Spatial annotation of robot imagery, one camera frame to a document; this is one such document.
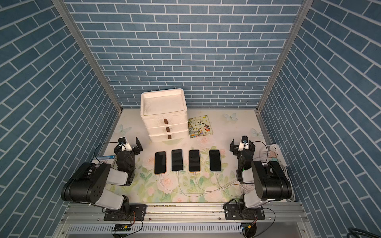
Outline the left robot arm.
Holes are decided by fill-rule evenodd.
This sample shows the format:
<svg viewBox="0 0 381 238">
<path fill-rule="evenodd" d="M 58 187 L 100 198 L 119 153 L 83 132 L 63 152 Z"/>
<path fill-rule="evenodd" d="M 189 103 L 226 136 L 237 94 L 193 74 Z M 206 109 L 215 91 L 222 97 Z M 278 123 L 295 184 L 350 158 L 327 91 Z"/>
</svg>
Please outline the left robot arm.
<svg viewBox="0 0 381 238">
<path fill-rule="evenodd" d="M 130 214 L 129 199 L 106 189 L 106 185 L 130 186 L 135 177 L 135 156 L 143 151 L 138 138 L 132 147 L 125 137 L 118 139 L 114 148 L 117 168 L 108 163 L 83 163 L 61 191 L 64 201 L 92 204 L 105 208 L 108 213 Z"/>
</svg>

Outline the pink case phone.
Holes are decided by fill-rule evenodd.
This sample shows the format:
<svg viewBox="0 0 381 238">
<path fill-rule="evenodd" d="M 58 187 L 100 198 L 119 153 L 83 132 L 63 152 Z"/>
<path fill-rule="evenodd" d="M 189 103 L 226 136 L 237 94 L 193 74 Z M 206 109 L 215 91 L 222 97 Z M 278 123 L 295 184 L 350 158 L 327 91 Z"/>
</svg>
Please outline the pink case phone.
<svg viewBox="0 0 381 238">
<path fill-rule="evenodd" d="M 189 151 L 189 171 L 200 172 L 200 151 L 199 150 Z"/>
<path fill-rule="evenodd" d="M 166 152 L 160 151 L 155 153 L 154 173 L 156 175 L 166 173 Z"/>
</svg>

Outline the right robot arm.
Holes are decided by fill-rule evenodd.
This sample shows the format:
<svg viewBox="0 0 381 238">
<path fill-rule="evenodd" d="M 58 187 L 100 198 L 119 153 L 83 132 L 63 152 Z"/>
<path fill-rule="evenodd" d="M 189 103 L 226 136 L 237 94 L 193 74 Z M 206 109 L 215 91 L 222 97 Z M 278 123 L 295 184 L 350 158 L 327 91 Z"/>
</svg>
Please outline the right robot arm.
<svg viewBox="0 0 381 238">
<path fill-rule="evenodd" d="M 269 202 L 290 199 L 294 195 L 281 164 L 278 161 L 255 161 L 255 149 L 246 136 L 242 136 L 239 144 L 233 140 L 229 148 L 237 156 L 237 181 L 254 186 L 254 190 L 241 195 L 238 201 L 241 211 L 259 209 Z"/>
</svg>

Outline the green case phone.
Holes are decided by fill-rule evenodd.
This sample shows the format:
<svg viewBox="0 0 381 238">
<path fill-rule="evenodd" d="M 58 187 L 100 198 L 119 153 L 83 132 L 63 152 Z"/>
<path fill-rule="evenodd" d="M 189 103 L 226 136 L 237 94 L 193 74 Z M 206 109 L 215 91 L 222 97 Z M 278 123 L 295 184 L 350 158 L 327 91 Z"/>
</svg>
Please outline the green case phone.
<svg viewBox="0 0 381 238">
<path fill-rule="evenodd" d="M 175 149 L 171 152 L 172 171 L 182 171 L 183 165 L 183 151 L 182 149 Z"/>
<path fill-rule="evenodd" d="M 209 164 L 210 170 L 212 172 L 221 172 L 221 155 L 219 150 L 210 150 L 209 151 Z"/>
</svg>

